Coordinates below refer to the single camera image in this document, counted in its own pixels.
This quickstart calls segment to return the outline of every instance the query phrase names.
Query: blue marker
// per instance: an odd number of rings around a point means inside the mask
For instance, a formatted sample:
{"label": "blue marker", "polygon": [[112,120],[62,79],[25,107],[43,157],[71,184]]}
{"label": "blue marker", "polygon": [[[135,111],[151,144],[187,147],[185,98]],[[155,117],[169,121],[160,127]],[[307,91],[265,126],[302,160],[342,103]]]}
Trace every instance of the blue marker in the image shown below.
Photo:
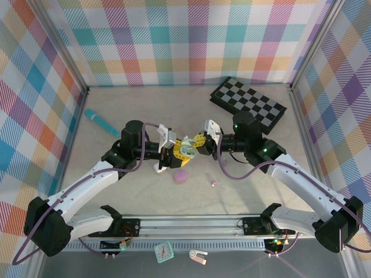
{"label": "blue marker", "polygon": [[106,132],[112,134],[113,136],[120,137],[121,134],[109,123],[107,123],[104,119],[102,119],[97,112],[86,109],[84,112],[85,116],[88,117],[88,119],[96,122],[102,129],[104,129]]}

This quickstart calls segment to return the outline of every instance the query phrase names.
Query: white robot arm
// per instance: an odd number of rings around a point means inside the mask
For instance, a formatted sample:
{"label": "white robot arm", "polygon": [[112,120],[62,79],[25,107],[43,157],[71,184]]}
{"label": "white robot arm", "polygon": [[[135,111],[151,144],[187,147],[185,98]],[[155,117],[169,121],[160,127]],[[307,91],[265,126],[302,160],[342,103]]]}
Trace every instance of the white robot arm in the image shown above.
{"label": "white robot arm", "polygon": [[[312,177],[310,173],[297,165],[281,146],[262,137],[260,128],[250,113],[236,114],[233,121],[235,134],[223,136],[218,135],[221,129],[215,122],[207,121],[204,125],[204,132],[195,137],[194,147],[198,153],[213,155],[214,159],[217,159],[219,147],[220,152],[243,152],[245,158],[253,166],[269,161],[270,165],[261,167],[261,170],[287,185],[314,211],[311,213],[292,210],[276,204],[271,211],[264,211],[261,215],[266,218],[269,228],[290,229],[315,235],[323,246],[330,251],[339,253],[358,232],[359,224],[343,211],[341,206],[333,201],[333,198],[336,198],[361,218],[362,202],[356,197],[348,200]],[[24,227],[26,235],[29,235],[34,229],[41,215],[56,202],[59,202],[31,237],[31,240],[46,255],[53,256],[59,253],[69,241],[81,236],[112,229],[115,222],[121,219],[121,215],[118,216],[118,212],[109,206],[103,206],[89,214],[75,214],[92,197],[126,174],[122,173],[120,169],[135,167],[143,147],[141,145],[142,125],[143,123],[139,121],[129,122],[122,131],[121,140],[117,141],[102,157],[102,160],[79,181],[87,176],[91,176],[91,178],[86,178],[67,196],[66,192],[75,185],[50,196],[48,200],[42,200],[38,197],[31,201]],[[148,139],[144,147],[144,159],[158,160],[159,169],[162,167],[177,168],[187,163],[189,159],[187,160],[186,157],[180,155],[180,141],[176,140],[175,133],[164,126],[161,126],[159,132],[161,144],[151,142]],[[311,181],[305,178],[305,175],[310,177]]]}

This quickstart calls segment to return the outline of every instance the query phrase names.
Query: chessboard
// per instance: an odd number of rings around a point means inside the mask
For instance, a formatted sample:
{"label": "chessboard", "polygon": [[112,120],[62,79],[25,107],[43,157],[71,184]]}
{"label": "chessboard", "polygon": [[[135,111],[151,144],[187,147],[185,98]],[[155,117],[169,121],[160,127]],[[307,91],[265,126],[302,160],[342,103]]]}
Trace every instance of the chessboard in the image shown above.
{"label": "chessboard", "polygon": [[268,135],[286,111],[286,107],[228,77],[211,95],[210,101],[232,114],[249,111]]}

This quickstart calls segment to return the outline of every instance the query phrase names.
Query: pink ball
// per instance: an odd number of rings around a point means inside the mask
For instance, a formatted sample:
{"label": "pink ball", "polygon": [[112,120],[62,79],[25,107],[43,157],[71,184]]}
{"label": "pink ball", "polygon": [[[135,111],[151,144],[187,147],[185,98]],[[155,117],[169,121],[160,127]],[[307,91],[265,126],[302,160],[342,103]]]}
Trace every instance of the pink ball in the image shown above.
{"label": "pink ball", "polygon": [[175,181],[185,181],[188,178],[187,171],[180,170],[173,174],[173,178]]}

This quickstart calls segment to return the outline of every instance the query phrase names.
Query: plaid backdrop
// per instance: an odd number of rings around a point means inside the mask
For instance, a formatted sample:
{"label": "plaid backdrop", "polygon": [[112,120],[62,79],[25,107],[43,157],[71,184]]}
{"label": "plaid backdrop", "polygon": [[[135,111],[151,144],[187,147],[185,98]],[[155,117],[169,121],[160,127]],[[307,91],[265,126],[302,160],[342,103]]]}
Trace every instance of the plaid backdrop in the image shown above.
{"label": "plaid backdrop", "polygon": [[85,80],[99,86],[282,82],[331,1],[43,0]]}
{"label": "plaid backdrop", "polygon": [[[371,228],[370,0],[347,1],[297,96],[327,185],[360,198]],[[364,234],[356,244],[371,248]]]}
{"label": "plaid backdrop", "polygon": [[82,94],[26,0],[0,1],[0,277],[25,239],[28,203],[53,192]]}

